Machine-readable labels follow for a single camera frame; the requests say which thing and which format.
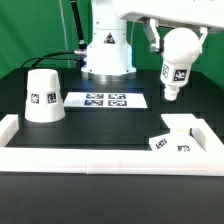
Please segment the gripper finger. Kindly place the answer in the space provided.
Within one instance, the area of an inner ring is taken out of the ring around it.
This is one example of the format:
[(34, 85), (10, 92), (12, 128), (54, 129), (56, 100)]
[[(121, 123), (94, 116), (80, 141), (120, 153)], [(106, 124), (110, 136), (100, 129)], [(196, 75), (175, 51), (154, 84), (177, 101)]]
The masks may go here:
[(156, 19), (148, 19), (143, 25), (143, 30), (150, 42), (150, 51), (162, 53), (164, 50), (164, 41), (160, 38), (157, 31), (158, 26), (159, 22)]
[(207, 27), (201, 27), (199, 29), (199, 43), (200, 43), (200, 52), (203, 52), (203, 44), (207, 38), (208, 35), (208, 28)]

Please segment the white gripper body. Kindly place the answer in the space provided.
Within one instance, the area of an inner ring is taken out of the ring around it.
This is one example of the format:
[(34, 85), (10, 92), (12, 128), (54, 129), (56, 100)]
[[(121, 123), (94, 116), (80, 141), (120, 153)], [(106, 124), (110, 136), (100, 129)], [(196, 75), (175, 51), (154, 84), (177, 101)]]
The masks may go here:
[(113, 0), (120, 19), (159, 21), (164, 27), (207, 27), (210, 33), (224, 31), (224, 0)]

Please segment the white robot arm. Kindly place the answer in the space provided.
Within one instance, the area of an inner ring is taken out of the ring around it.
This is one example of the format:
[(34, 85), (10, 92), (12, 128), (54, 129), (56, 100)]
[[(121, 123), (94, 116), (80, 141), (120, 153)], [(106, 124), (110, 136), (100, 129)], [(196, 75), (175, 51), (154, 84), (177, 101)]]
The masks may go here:
[(86, 78), (132, 77), (132, 48), (126, 41), (129, 21), (141, 23), (154, 52), (163, 50), (159, 27), (186, 27), (201, 33), (224, 30), (224, 0), (91, 0), (92, 41), (82, 68)]

